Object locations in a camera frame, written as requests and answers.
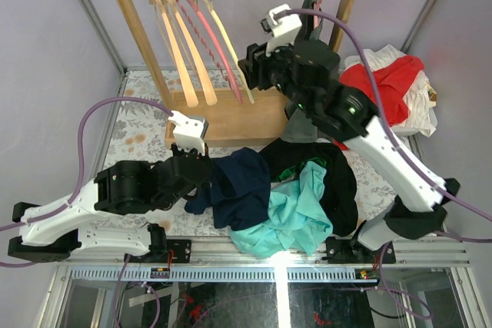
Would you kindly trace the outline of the navy blue t-shirt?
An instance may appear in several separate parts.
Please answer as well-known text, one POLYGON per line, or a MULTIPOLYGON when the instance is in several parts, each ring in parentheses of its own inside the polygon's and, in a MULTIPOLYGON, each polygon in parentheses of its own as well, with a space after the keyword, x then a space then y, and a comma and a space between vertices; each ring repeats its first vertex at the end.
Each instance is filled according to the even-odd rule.
POLYGON ((268 219, 271 177, 266 160, 243 147, 213 160, 210 184, 184 209, 194 215, 212 209, 214 227, 245 230, 268 219))

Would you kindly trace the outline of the cream plastic hanger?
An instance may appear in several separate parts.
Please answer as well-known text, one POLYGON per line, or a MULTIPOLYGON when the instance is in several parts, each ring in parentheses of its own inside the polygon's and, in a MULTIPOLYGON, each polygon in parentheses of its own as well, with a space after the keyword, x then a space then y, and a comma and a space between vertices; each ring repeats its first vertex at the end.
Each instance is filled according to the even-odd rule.
POLYGON ((214 10, 214 6, 213 6, 213 0, 202 0, 203 3, 205 3, 211 17, 213 18, 215 24, 217 25, 218 27, 218 30, 221 34, 221 37, 223 38, 224 40, 224 43, 229 51, 229 54, 231 55, 232 57, 232 60, 235 64, 235 67, 237 68, 238 70, 238 73, 239 73, 239 77, 241 79, 241 84, 242 84, 242 87, 244 88, 245 92, 247 93, 247 96, 249 98, 249 101, 253 104, 254 103, 254 96, 253 94, 251 93, 251 91, 248 89, 248 85, 247 85, 247 82, 246 82, 246 79, 245 79, 245 76, 242 72, 242 70, 239 68, 238 66, 238 56, 235 52, 235 49, 231 43, 231 40, 228 36, 228 33, 225 29, 225 27, 223 26, 222 24, 222 21, 221 19, 218 17, 218 14, 217 12, 214 10))

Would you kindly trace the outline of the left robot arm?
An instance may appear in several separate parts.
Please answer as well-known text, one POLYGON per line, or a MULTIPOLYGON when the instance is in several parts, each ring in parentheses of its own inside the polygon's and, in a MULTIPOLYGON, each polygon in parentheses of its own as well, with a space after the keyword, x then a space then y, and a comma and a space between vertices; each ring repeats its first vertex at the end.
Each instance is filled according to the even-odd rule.
POLYGON ((12 219, 19 234, 8 242, 8 255, 22 263, 52 263, 75 255, 112 254, 137 263, 165 263, 170 258, 165 229, 149 223, 135 229, 96 226, 113 216, 169 210, 191 200, 209 183, 208 148, 171 146, 165 161, 119 161, 81 187, 50 204, 17 203, 12 219))

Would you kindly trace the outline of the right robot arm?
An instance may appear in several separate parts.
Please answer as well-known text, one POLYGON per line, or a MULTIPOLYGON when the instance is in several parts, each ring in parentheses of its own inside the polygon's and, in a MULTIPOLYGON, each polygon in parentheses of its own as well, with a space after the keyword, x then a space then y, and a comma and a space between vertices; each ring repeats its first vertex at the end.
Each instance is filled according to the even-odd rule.
POLYGON ((368 161, 395 190, 389 208, 357 229, 350 245, 355 260, 368 262, 398 237, 418 240, 443 229, 448 200, 441 191, 456 194, 459 182, 437 176, 392 131, 384 130, 375 103, 335 79, 335 53, 325 43, 300 41, 273 51, 252 44, 238 66, 248 88, 276 88, 322 133, 368 161))

